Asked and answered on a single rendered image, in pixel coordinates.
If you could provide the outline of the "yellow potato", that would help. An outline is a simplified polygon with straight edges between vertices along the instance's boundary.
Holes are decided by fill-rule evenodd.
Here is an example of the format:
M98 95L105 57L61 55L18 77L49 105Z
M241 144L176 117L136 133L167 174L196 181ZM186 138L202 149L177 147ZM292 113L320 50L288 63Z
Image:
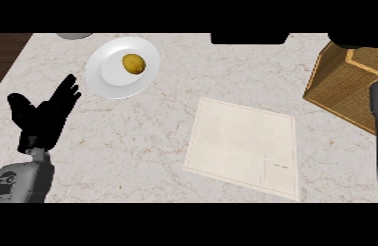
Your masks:
M137 54L127 54L123 57L123 66L129 73L139 75L145 71L146 63Z

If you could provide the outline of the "black rounded appliance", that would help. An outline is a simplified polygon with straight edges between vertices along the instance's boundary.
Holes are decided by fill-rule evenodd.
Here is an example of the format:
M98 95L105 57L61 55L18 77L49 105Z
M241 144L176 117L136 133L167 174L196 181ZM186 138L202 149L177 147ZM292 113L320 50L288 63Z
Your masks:
M378 48L378 36L368 33L341 33L328 34L331 41L343 48Z

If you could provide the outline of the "brown wicker basket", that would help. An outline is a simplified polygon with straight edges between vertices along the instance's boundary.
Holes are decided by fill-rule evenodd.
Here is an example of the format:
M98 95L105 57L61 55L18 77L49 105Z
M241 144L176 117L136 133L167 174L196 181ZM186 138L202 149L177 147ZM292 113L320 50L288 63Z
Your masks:
M312 71L303 99L371 134L369 87L378 81L378 48L346 49L329 42Z

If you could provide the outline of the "grey round object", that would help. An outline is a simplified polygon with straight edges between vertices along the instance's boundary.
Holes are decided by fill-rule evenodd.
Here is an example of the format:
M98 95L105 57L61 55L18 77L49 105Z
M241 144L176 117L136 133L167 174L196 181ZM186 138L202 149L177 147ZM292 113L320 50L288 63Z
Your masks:
M78 40L89 37L93 33L56 33L62 39Z

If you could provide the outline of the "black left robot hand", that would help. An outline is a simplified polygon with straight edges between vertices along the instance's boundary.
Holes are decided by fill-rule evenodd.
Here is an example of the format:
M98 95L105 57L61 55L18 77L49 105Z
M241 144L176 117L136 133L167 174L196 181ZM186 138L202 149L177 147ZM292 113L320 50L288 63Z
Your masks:
M38 106L19 93L7 96L12 121L21 129L18 151L22 154L30 154L34 148L53 149L80 97L72 74L61 82L50 99Z

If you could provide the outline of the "white round plate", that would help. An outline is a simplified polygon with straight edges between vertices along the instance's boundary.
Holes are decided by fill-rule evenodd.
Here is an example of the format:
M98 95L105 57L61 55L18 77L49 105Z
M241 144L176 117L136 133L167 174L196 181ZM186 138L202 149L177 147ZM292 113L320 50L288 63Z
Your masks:
M136 54L145 69L133 74L124 67L124 57ZM86 82L92 91L108 99L136 95L152 83L160 70L160 52L143 38L121 37L106 42L92 54L86 64Z

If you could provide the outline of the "beige cloth placemat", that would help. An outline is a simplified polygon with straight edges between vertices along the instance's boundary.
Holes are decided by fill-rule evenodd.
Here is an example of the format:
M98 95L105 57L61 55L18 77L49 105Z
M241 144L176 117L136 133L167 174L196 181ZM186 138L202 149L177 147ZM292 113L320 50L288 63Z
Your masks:
M297 201L295 118L202 98L183 169Z

